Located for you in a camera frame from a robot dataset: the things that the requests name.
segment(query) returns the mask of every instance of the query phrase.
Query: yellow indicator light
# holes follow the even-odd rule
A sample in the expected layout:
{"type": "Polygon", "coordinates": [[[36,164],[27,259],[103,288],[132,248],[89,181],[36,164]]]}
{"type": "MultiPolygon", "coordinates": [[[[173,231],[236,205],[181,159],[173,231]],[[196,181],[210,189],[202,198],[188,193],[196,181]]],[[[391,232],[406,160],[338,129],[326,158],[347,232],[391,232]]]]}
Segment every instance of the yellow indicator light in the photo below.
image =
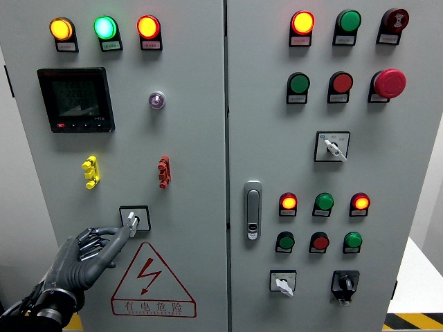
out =
{"type": "Polygon", "coordinates": [[[314,28],[315,20],[311,12],[297,12],[292,19],[293,30],[300,35],[307,35],[314,28]]]}
{"type": "Polygon", "coordinates": [[[137,30],[142,38],[152,39],[160,32],[160,23],[157,18],[145,15],[138,19],[137,30]]]}
{"type": "Polygon", "coordinates": [[[366,197],[359,197],[355,200],[354,206],[358,210],[364,210],[369,206],[369,199],[366,197]]]}
{"type": "Polygon", "coordinates": [[[60,40],[62,42],[72,37],[73,25],[68,19],[64,17],[57,17],[49,24],[49,30],[56,40],[60,40]]]}
{"type": "Polygon", "coordinates": [[[288,210],[294,209],[296,205],[297,205],[297,201],[294,197],[287,197],[287,198],[283,199],[282,206],[285,209],[288,209],[288,210]]]}

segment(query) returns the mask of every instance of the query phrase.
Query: gray metal panel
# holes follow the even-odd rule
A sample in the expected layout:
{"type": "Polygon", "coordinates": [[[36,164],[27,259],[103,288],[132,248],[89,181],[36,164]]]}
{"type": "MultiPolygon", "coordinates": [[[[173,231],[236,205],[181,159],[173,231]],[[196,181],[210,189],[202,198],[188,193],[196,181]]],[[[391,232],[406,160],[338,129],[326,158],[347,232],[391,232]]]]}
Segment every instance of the gray metal panel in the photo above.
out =
{"type": "Polygon", "coordinates": [[[380,331],[394,288],[433,141],[442,115],[442,5],[439,1],[248,1],[228,4],[230,222],[233,331],[380,331]],[[409,26],[398,46],[376,45],[384,12],[405,8],[409,26]],[[355,47],[332,47],[336,16],[358,10],[355,47]],[[316,17],[312,47],[289,49],[289,22],[298,10],[316,17]],[[408,85],[389,104],[367,104],[371,77],[399,68],[408,85]],[[309,76],[306,105],[286,105],[288,77],[309,76]],[[349,104],[327,104],[336,71],[354,78],[349,104]],[[348,161],[314,163],[319,130],[349,130],[348,161]],[[242,234],[243,185],[263,184],[262,234],[242,234]],[[279,218],[278,199],[293,192],[297,217],[279,218]],[[315,197],[335,198],[332,216],[312,217],[315,197]],[[350,198],[371,200],[369,216],[351,219],[350,198]],[[279,232],[293,232],[290,255],[274,252],[279,232]],[[310,236],[326,232],[325,255],[309,254],[310,236]],[[342,254],[343,237],[363,236],[358,255],[342,254]],[[293,299],[269,292],[269,270],[296,269],[293,299]],[[335,270],[358,270],[350,307],[330,303],[335,270]]]}
{"type": "MultiPolygon", "coordinates": [[[[92,225],[120,225],[121,205],[149,205],[152,231],[138,233],[87,292],[80,312],[85,331],[225,331],[226,195],[224,45],[221,1],[4,1],[0,42],[57,241],[92,225]],[[140,50],[137,19],[155,15],[163,51],[140,50]],[[123,52],[102,53],[94,19],[118,23],[123,52]],[[68,17],[78,54],[57,53],[48,25],[68,17]],[[48,125],[36,70],[103,66],[116,130],[54,134],[48,125]],[[148,107],[152,91],[166,106],[148,107]],[[98,157],[101,182],[89,191],[82,163],[98,157]],[[159,189],[157,164],[170,157],[172,183],[159,189]],[[164,258],[197,303],[197,318],[120,317],[110,299],[141,242],[164,258]]],[[[161,277],[156,287],[168,294],[161,277]]]]}

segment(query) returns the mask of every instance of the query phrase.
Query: green push button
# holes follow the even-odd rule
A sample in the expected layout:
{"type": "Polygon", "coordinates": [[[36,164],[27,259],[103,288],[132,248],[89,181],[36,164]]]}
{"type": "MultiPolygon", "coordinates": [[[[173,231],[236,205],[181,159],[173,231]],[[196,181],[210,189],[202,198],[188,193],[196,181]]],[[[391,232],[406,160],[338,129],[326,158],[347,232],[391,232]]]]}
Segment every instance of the green push button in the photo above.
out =
{"type": "Polygon", "coordinates": [[[316,197],[316,205],[320,210],[328,211],[334,206],[334,199],[331,194],[323,193],[316,197]]]}
{"type": "Polygon", "coordinates": [[[361,238],[360,233],[351,232],[346,234],[345,243],[350,248],[358,248],[363,243],[363,239],[361,238]]]}
{"type": "Polygon", "coordinates": [[[291,249],[296,242],[291,237],[283,237],[278,244],[283,249],[291,249]]]}
{"type": "Polygon", "coordinates": [[[346,10],[341,13],[341,17],[338,21],[338,25],[347,33],[355,31],[361,24],[360,13],[356,10],[346,10]]]}
{"type": "Polygon", "coordinates": [[[303,93],[309,88],[309,80],[305,75],[296,75],[291,80],[291,89],[295,93],[303,93]]]}

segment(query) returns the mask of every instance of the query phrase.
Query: yellow black floor stripe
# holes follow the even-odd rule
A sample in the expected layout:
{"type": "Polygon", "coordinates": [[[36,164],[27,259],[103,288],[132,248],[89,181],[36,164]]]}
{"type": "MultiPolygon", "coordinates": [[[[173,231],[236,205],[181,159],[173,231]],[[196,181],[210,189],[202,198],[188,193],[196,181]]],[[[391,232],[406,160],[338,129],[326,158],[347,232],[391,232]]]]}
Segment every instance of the yellow black floor stripe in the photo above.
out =
{"type": "Polygon", "coordinates": [[[443,331],[443,313],[389,313],[383,330],[443,331]]]}

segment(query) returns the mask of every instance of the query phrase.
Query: red terminal connector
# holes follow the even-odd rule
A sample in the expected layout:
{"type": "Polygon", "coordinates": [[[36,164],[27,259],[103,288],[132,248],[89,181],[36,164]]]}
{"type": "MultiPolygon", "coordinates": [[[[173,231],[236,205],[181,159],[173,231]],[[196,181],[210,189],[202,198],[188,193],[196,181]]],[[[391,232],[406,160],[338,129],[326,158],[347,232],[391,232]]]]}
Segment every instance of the red terminal connector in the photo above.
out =
{"type": "Polygon", "coordinates": [[[160,189],[166,189],[166,187],[171,183],[171,168],[168,156],[161,157],[157,168],[160,171],[159,180],[161,180],[159,187],[160,189]]]}

